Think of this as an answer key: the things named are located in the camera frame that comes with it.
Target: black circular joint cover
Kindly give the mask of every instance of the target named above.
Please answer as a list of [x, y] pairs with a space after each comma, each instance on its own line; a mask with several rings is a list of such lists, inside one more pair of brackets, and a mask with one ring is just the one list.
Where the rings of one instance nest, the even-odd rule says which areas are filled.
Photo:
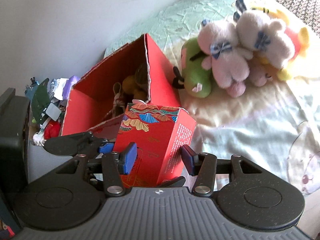
[[295, 225], [304, 209], [300, 191], [269, 174], [246, 174], [225, 185], [217, 203], [230, 220], [263, 231], [277, 231]]
[[44, 149], [57, 156], [75, 156], [78, 152], [77, 141], [67, 136], [50, 138], [44, 143]]
[[71, 174], [59, 180], [38, 180], [17, 194], [14, 212], [31, 228], [53, 231], [75, 227], [91, 218], [100, 206], [99, 192]]

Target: white plush toy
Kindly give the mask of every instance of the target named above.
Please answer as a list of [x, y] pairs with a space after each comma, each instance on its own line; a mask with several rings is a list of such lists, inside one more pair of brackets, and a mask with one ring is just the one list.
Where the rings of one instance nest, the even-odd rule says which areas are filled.
[[243, 81], [249, 75], [246, 59], [252, 58], [252, 52], [237, 47], [236, 27], [226, 21], [203, 20], [198, 44], [209, 55], [202, 61], [202, 67], [207, 70], [212, 68], [218, 86], [226, 89], [232, 97], [242, 95], [245, 91]]
[[275, 68], [284, 68], [294, 55], [294, 45], [284, 33], [285, 22], [259, 10], [247, 10], [243, 0], [237, 0], [236, 7], [242, 13], [233, 16], [242, 46], [259, 51]]

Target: cardboard box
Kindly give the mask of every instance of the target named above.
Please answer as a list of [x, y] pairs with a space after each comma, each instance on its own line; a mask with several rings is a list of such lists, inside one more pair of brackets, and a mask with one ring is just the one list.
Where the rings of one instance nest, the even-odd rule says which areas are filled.
[[123, 115], [105, 118], [113, 107], [113, 85], [134, 75], [141, 64], [146, 64], [148, 68], [147, 103], [179, 107], [178, 92], [171, 85], [174, 78], [172, 65], [152, 38], [144, 34], [106, 57], [73, 86], [62, 135], [91, 130], [97, 126], [106, 127], [111, 122], [115, 132], [109, 132], [111, 137], [107, 138], [115, 138]]
[[127, 176], [126, 187], [155, 187], [181, 175], [180, 146], [190, 144], [196, 121], [179, 107], [129, 104], [123, 116], [114, 151], [130, 142], [138, 147], [137, 160]]

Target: bed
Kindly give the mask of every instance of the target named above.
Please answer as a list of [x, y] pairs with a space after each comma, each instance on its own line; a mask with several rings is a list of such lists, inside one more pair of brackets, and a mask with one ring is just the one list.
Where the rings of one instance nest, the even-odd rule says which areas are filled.
[[[203, 19], [232, 20], [236, 0], [182, 0], [137, 24], [110, 47], [105, 57], [127, 42], [149, 33], [173, 65], [180, 66], [184, 41], [197, 35]], [[247, 0], [274, 4], [273, 0]], [[304, 26], [283, 8], [296, 26]], [[319, 38], [312, 33], [314, 52]], [[182, 107], [196, 120], [191, 142], [196, 152], [229, 159], [241, 154], [308, 195], [320, 188], [320, 73], [316, 53], [309, 53], [304, 76], [288, 82], [274, 80], [261, 88], [247, 85], [239, 98], [215, 87], [205, 99], [180, 91]], [[215, 190], [228, 183], [228, 175], [216, 177]]]

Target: woven mat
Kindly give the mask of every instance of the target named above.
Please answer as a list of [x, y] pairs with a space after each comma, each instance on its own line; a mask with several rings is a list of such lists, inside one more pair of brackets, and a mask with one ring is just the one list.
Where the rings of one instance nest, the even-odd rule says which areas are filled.
[[276, 0], [320, 36], [320, 0]]

